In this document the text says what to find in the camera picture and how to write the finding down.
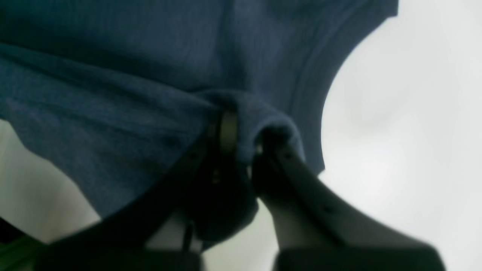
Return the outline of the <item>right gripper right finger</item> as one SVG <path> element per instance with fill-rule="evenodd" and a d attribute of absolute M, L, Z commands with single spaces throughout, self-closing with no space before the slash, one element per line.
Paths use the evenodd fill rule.
<path fill-rule="evenodd" d="M 269 210 L 279 252 L 274 271 L 444 271 L 437 250 L 343 201 L 283 136 L 258 137 L 252 182 Z"/>

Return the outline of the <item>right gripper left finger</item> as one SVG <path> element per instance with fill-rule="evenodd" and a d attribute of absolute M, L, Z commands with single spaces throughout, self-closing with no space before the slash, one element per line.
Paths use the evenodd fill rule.
<path fill-rule="evenodd" d="M 127 207 L 50 245 L 35 271 L 199 271 L 204 243 L 240 229 L 238 117 L 225 112 Z"/>

